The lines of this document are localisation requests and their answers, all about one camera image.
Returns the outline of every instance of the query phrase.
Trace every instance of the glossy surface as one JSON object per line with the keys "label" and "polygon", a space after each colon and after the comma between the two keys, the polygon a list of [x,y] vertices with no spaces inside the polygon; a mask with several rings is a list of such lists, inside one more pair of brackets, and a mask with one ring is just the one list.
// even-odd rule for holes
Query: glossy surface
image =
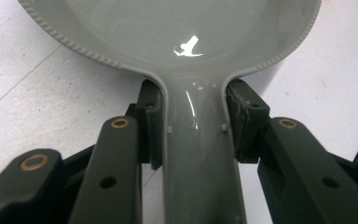
{"label": "glossy surface", "polygon": [[293,51],[319,1],[21,3],[68,48],[146,76],[164,91],[168,222],[245,221],[224,89]]}

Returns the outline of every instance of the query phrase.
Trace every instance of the metal ring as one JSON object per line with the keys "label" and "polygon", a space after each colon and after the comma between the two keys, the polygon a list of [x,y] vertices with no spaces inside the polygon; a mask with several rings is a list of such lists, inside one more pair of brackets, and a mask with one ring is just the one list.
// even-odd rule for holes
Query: metal ring
{"label": "metal ring", "polygon": [[[41,159],[41,161],[39,161],[36,164],[28,164],[29,161],[35,160],[35,159]],[[36,155],[30,156],[27,159],[25,159],[21,163],[20,168],[22,169],[22,171],[34,171],[34,170],[37,170],[37,169],[43,167],[47,163],[48,163],[48,156],[47,155],[36,154]]]}
{"label": "metal ring", "polygon": [[294,129],[297,127],[297,123],[295,123],[294,121],[292,121],[290,119],[280,119],[279,123],[287,129]]}
{"label": "metal ring", "polygon": [[112,122],[112,127],[114,128],[125,128],[129,125],[129,121],[127,119],[115,119]]}

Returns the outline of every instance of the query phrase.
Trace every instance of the white table surface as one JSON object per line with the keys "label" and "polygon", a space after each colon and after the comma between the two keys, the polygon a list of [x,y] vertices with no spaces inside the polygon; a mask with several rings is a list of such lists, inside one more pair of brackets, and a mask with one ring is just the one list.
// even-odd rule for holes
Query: white table surface
{"label": "white table surface", "polygon": [[[358,150],[358,0],[323,0],[304,43],[270,81],[245,80],[272,117],[298,119],[325,148]],[[15,0],[0,0],[0,172],[21,153],[64,158],[95,143],[103,122],[135,103],[142,80],[87,60],[47,35]],[[256,165],[241,165],[248,223],[271,223]],[[161,170],[144,165],[144,223],[162,223]]]}

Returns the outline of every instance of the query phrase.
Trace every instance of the black mounting fixture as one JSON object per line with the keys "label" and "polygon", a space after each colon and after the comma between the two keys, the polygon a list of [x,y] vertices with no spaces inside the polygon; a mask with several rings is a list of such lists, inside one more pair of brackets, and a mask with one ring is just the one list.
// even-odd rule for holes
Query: black mounting fixture
{"label": "black mounting fixture", "polygon": [[[0,223],[142,223],[142,166],[162,164],[163,95],[144,81],[126,116],[109,119],[95,146],[62,160],[35,149],[0,174]],[[269,117],[242,80],[227,86],[242,163],[258,174],[274,223],[358,223],[358,155],[328,153],[299,121]]]}

